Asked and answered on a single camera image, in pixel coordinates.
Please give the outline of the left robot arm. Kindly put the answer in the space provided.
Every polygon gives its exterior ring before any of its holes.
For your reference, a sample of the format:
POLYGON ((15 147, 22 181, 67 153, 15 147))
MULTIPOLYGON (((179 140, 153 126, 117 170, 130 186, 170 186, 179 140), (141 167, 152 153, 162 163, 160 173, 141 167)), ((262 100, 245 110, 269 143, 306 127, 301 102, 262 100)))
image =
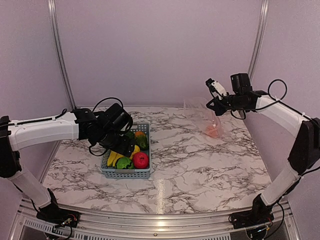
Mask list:
POLYGON ((133 118, 115 103, 105 111, 88 108, 63 110, 58 116, 31 120, 0 119, 0 176, 9 180, 34 204, 39 219, 59 223, 77 221, 77 212, 59 207, 53 192, 20 164, 19 151, 39 144, 62 140, 88 140, 90 148, 100 145, 125 157, 130 157, 135 143, 126 133, 133 118))

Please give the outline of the red toy apple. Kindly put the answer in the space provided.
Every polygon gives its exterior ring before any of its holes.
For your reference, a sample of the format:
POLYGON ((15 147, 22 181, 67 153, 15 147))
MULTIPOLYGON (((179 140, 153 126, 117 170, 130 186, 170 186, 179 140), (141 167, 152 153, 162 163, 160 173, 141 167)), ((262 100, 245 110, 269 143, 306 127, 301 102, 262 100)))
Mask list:
POLYGON ((150 163, 148 155, 144 152, 137 152, 133 156, 132 161, 136 169, 146 169, 150 163))

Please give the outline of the yellow toy bananas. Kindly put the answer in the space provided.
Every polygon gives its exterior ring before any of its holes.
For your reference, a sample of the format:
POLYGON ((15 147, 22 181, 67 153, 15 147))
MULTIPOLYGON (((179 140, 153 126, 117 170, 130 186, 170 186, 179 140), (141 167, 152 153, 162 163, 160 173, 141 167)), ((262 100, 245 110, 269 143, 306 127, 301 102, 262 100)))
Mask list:
POLYGON ((111 167, 115 168, 117 160, 122 158, 122 157, 123 157, 122 154, 111 150, 110 153, 109 153, 109 157, 107 159, 107 167, 108 168, 111 168, 111 167))

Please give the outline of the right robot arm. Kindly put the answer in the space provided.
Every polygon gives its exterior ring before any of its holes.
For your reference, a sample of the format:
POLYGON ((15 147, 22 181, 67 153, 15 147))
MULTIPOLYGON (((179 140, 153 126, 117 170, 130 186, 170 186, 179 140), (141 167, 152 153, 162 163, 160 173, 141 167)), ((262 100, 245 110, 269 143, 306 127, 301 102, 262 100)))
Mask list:
POLYGON ((320 159, 320 120, 294 110, 263 90, 229 94, 210 87, 209 91, 213 99, 207 106, 217 115, 221 116, 226 111, 254 112, 271 120, 275 126, 286 132, 285 136, 274 136, 275 143, 269 144, 276 148, 271 155, 280 157, 280 144, 287 141, 284 146, 288 156, 283 161, 282 170, 272 183, 255 197, 251 210, 231 215, 232 223, 243 225, 248 221, 258 224, 267 218, 276 203, 294 190, 302 177, 309 174, 320 159))

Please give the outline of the yellow toy pear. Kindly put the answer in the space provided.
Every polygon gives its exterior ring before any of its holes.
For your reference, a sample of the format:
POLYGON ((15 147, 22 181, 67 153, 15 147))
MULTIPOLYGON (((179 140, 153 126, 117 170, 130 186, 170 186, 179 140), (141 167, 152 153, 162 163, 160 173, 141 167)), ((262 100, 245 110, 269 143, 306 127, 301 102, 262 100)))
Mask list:
POLYGON ((138 145, 135 145, 134 146, 134 150, 133 150, 133 154, 136 154, 136 153, 138 153, 138 152, 140 152, 141 150, 140 150, 140 147, 138 146, 138 145))

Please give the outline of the clear zip top bag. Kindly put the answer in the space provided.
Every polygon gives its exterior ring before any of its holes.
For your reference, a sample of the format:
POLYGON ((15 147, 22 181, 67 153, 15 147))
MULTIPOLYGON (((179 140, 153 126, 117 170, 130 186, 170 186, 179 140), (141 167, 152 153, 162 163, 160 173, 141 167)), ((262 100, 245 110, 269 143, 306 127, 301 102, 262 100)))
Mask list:
POLYGON ((220 137, 224 136, 224 130, 220 119, 215 113, 206 107, 208 100, 204 97, 190 97, 183 100, 183 112, 202 133, 205 134, 207 126, 214 126, 219 129, 220 137))

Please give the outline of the green toy apple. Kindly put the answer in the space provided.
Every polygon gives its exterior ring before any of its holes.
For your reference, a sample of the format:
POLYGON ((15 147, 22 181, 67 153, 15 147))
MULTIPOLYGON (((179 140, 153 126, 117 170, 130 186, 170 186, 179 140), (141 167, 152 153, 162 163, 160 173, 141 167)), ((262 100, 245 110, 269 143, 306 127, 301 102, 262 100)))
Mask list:
POLYGON ((130 158, 123 156, 116 161, 115 168, 118 170, 134 169, 134 163, 130 158))

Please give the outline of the orange toy orange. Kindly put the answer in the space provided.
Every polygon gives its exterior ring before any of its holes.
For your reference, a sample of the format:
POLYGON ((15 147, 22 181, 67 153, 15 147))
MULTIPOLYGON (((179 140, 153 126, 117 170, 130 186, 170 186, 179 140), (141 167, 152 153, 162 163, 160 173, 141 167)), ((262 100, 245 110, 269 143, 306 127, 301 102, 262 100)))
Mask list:
POLYGON ((220 137, 219 129, 213 125, 207 126, 205 128, 204 133, 211 138, 219 138, 220 137))

